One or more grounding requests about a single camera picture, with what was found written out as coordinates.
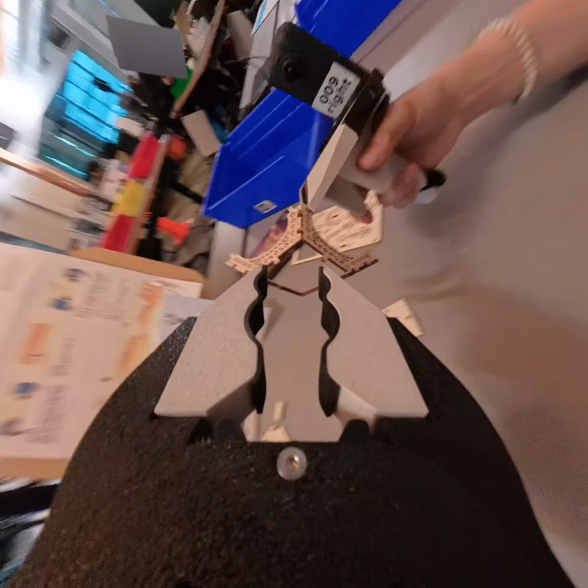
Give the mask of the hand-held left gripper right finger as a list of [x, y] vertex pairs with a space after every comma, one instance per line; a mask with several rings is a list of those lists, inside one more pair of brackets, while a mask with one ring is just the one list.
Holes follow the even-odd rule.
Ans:
[[429, 409], [387, 316], [327, 268], [319, 269], [319, 403], [340, 422], [424, 418]]

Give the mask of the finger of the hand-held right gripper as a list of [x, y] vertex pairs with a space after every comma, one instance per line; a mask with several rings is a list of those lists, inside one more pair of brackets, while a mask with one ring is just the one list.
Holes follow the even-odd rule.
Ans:
[[317, 210], [357, 143], [357, 133], [344, 123], [334, 130], [305, 180], [305, 205]]
[[365, 204], [367, 194], [368, 191], [365, 188], [359, 187], [341, 176], [337, 176], [327, 189], [325, 197], [352, 215], [365, 217], [369, 214], [369, 210]]

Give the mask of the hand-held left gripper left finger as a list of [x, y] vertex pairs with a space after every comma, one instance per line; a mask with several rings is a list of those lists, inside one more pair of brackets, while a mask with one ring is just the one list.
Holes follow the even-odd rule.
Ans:
[[158, 416], [246, 419], [266, 399], [263, 348], [267, 268], [254, 269], [196, 318], [154, 409]]

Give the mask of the wooden lattice tower model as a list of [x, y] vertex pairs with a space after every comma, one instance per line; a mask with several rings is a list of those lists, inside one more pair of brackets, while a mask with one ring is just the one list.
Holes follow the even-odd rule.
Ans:
[[275, 283], [271, 278], [276, 277], [289, 262], [293, 254], [306, 245], [313, 249], [324, 260], [328, 261], [343, 271], [342, 279], [355, 275], [364, 269], [376, 264], [378, 260], [370, 253], [352, 256], [338, 252], [334, 247], [319, 236], [313, 227], [312, 212], [307, 205], [301, 204], [289, 209], [285, 231], [277, 242], [267, 251], [254, 256], [244, 258], [239, 254], [230, 254], [226, 265], [235, 269], [242, 275], [246, 275], [254, 269], [265, 267], [267, 270], [268, 285], [295, 296], [308, 296], [318, 290], [318, 287], [299, 292], [291, 288]]

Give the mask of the person's right forearm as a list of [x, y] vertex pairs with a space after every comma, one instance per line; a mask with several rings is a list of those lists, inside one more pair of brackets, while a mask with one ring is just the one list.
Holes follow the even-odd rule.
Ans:
[[532, 45], [536, 89], [587, 66], [587, 1], [529, 1], [511, 17]]

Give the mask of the grey desk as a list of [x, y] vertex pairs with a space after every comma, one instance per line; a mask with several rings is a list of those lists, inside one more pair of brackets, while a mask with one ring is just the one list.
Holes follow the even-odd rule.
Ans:
[[[353, 55], [396, 97], [526, 1], [402, 1]], [[406, 298], [421, 341], [511, 452], [550, 546], [587, 587], [587, 70], [473, 122], [427, 205], [386, 210], [379, 262], [349, 279], [378, 308]], [[334, 439], [318, 406], [316, 294], [270, 288], [268, 408], [295, 437]]]

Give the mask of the person's right hand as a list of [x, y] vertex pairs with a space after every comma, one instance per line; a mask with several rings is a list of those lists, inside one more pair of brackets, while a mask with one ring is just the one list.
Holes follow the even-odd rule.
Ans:
[[443, 64], [402, 94], [365, 147], [357, 164], [373, 172], [391, 155], [407, 165], [379, 196], [380, 202], [404, 208], [421, 188], [422, 172], [437, 168], [461, 132], [481, 115], [513, 101], [521, 92], [523, 67], [509, 45], [480, 43]]

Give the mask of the wooden laser-cut parts sheet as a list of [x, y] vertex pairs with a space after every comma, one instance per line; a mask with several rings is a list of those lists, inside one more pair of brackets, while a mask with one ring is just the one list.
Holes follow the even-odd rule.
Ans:
[[331, 206], [313, 215], [313, 228], [328, 246], [349, 256], [351, 251], [379, 243], [383, 238], [383, 206], [376, 192], [369, 192], [365, 200], [371, 223], [355, 219], [347, 210]]

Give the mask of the toothed square wooden plate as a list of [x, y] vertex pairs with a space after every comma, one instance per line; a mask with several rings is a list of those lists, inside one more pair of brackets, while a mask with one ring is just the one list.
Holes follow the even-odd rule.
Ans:
[[384, 307], [382, 312], [387, 318], [399, 320], [415, 337], [422, 337], [425, 335], [426, 331], [423, 328], [421, 321], [416, 316], [415, 311], [412, 309], [406, 298], [398, 299], [392, 304]]

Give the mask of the blue plastic bin white label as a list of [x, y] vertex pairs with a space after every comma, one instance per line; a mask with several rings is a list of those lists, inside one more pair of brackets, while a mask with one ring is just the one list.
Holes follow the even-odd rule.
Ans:
[[245, 229], [298, 203], [332, 126], [311, 106], [272, 90], [217, 152], [203, 215]]

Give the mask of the dark purple box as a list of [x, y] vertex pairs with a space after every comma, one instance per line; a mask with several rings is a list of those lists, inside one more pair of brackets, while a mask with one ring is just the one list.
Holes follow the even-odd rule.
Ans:
[[288, 226], [289, 210], [285, 209], [248, 227], [245, 253], [254, 258], [275, 246]]

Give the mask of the orange cone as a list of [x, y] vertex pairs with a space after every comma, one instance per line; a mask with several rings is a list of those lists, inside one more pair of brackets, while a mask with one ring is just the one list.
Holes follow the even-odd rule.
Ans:
[[191, 228], [193, 219], [184, 222], [177, 222], [167, 217], [158, 217], [157, 230], [164, 233], [173, 240], [174, 246], [183, 245], [187, 239]]

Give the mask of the red plastic bin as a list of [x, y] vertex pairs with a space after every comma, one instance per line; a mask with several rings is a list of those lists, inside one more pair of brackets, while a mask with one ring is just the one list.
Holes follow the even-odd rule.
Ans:
[[153, 132], [146, 131], [139, 141], [128, 167], [129, 179], [147, 179], [156, 159], [159, 140]]
[[134, 235], [136, 221], [136, 217], [115, 215], [98, 246], [109, 251], [126, 253]]

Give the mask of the yellow plastic bin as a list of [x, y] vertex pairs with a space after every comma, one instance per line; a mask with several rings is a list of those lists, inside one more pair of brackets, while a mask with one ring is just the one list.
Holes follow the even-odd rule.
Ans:
[[142, 203], [147, 193], [141, 182], [134, 179], [124, 184], [112, 207], [114, 216], [138, 217], [142, 212]]

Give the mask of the large glass window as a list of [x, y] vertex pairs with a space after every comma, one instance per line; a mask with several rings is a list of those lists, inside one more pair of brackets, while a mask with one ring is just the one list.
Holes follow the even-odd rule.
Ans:
[[38, 159], [57, 171], [88, 181], [92, 166], [112, 155], [119, 142], [116, 122], [127, 113], [130, 87], [76, 50], [43, 114]]

